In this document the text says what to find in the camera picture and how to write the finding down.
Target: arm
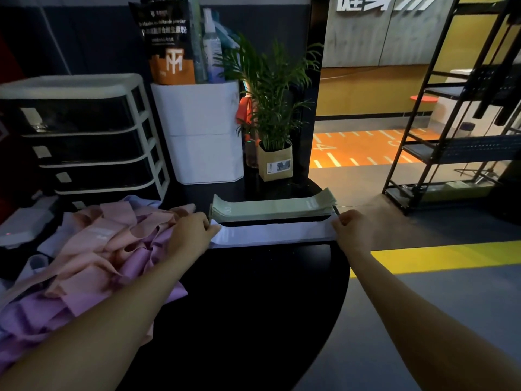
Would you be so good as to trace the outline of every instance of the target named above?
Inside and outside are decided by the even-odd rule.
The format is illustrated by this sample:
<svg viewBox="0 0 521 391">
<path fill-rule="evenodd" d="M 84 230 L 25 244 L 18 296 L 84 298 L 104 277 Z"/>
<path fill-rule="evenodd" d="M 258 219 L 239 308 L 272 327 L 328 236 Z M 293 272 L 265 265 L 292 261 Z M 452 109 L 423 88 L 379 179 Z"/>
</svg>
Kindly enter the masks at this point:
<svg viewBox="0 0 521 391">
<path fill-rule="evenodd" d="M 374 259 L 373 229 L 365 216 L 350 210 L 333 226 L 340 248 L 423 391 L 521 389 L 521 370 L 512 358 L 414 293 Z"/>
<path fill-rule="evenodd" d="M 112 391 L 179 278 L 220 226 L 203 213 L 174 226 L 168 258 L 53 333 L 2 377 L 4 391 Z"/>
</svg>

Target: person's left hand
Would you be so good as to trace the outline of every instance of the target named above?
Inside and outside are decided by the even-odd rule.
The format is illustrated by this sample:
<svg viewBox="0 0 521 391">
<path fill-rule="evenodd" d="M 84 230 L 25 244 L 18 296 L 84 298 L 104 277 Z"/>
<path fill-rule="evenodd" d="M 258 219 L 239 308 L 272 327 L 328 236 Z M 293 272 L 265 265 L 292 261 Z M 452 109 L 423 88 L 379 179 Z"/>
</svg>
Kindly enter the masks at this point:
<svg viewBox="0 0 521 391">
<path fill-rule="evenodd" d="M 201 212 L 182 217 L 172 229 L 168 257 L 183 254 L 195 262 L 208 249 L 210 241 L 220 229 L 220 225 L 210 225 L 206 215 Z"/>
</svg>

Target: orange floor mat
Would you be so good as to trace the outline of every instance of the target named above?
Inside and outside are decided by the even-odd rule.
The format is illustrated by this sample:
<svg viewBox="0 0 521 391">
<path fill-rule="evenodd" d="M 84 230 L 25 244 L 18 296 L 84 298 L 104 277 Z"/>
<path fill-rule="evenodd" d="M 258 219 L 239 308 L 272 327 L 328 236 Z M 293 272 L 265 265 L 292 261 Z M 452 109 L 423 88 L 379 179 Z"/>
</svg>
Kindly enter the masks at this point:
<svg viewBox="0 0 521 391">
<path fill-rule="evenodd" d="M 439 138 L 438 133 L 429 129 L 412 129 L 411 132 L 424 140 Z M 316 169 L 388 165 L 394 161 L 402 136 L 403 130 L 315 133 L 309 167 Z M 399 163 L 420 163 L 420 161 L 402 152 Z"/>
</svg>

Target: small white box on shelf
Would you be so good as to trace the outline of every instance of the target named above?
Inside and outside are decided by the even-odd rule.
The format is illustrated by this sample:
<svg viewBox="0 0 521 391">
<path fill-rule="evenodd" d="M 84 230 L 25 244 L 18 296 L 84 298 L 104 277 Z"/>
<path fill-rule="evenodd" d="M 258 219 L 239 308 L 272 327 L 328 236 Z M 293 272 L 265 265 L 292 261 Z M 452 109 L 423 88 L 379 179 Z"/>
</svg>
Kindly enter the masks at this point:
<svg viewBox="0 0 521 391">
<path fill-rule="evenodd" d="M 152 93 L 181 184 L 232 182 L 244 176 L 235 120 L 238 82 L 152 84 Z"/>
</svg>

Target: gray floor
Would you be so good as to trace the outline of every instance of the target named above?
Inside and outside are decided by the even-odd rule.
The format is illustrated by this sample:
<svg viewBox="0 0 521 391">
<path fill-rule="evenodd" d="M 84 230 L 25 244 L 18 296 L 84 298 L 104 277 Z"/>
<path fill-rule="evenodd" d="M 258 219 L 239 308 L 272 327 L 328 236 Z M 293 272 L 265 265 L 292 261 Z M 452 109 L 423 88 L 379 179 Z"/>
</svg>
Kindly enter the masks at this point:
<svg viewBox="0 0 521 391">
<path fill-rule="evenodd" d="M 411 289 L 521 363 L 521 265 L 401 275 Z M 296 391 L 419 391 L 357 279 Z"/>
<path fill-rule="evenodd" d="M 396 129 L 403 121 L 316 122 L 318 132 Z M 423 164 L 399 164 L 394 179 L 414 183 Z M 446 165 L 435 181 L 465 179 Z M 373 250 L 521 240 L 521 227 L 470 207 L 417 211 L 405 217 L 381 194 L 390 165 L 309 170 L 309 177 L 329 187 L 339 210 L 355 208 L 373 221 Z M 521 265 L 401 275 L 399 278 L 431 303 L 454 316 L 521 361 Z M 351 279 L 344 305 L 329 340 L 297 391 L 418 391 L 394 349 L 380 318 Z"/>
</svg>

